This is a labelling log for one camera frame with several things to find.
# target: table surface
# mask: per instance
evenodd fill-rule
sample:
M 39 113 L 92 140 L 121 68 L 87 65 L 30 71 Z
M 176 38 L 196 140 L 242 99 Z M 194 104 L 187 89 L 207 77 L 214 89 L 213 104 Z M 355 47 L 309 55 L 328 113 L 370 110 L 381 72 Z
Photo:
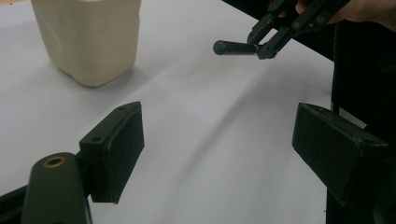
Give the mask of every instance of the table surface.
M 30 2 L 0 7 L 0 194 L 140 101 L 146 146 L 93 223 L 324 224 L 326 188 L 291 137 L 298 103 L 330 107 L 332 62 L 295 41 L 268 61 L 214 54 L 256 22 L 219 0 L 143 0 L 140 15 L 135 66 L 87 88 L 51 63 Z

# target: white table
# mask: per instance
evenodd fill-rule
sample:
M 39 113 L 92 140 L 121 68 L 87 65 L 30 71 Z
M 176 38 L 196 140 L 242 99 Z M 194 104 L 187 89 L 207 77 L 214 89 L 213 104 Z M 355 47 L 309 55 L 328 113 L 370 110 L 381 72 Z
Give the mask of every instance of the white table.
M 220 0 L 140 12 L 134 68 L 94 89 L 50 62 L 30 2 L 0 7 L 0 195 L 140 101 L 146 147 L 120 203 L 91 203 L 93 223 L 324 224 L 326 188 L 291 137 L 298 103 L 330 107 L 332 62 L 294 41 L 269 61 L 215 55 L 256 22 Z

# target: beige container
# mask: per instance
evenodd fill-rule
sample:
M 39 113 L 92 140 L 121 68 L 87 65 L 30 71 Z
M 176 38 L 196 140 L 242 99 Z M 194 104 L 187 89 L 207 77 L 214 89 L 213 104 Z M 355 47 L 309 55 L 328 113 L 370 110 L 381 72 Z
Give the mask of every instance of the beige container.
M 141 0 L 32 0 L 50 59 L 97 87 L 132 68 Z

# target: white surface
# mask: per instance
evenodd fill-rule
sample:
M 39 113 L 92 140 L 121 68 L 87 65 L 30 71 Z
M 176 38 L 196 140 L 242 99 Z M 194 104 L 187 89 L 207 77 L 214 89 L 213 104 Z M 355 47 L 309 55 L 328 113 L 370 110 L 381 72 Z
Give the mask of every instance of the white surface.
M 255 22 L 219 0 L 144 0 L 135 67 L 92 89 L 50 62 L 29 2 L 0 7 L 0 194 L 141 101 L 146 147 L 120 203 L 91 203 L 95 224 L 324 224 L 291 137 L 299 102 L 330 106 L 332 62 L 293 41 L 269 61 L 212 52 Z

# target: hand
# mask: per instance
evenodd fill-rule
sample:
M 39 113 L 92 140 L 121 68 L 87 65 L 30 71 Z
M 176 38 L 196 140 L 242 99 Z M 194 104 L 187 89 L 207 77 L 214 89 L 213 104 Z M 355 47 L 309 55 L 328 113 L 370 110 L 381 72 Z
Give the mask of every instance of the hand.
M 299 0 L 297 12 L 301 14 L 308 5 L 307 0 Z M 329 23 L 342 20 L 375 21 L 396 32 L 396 0 L 350 0 L 333 15 Z

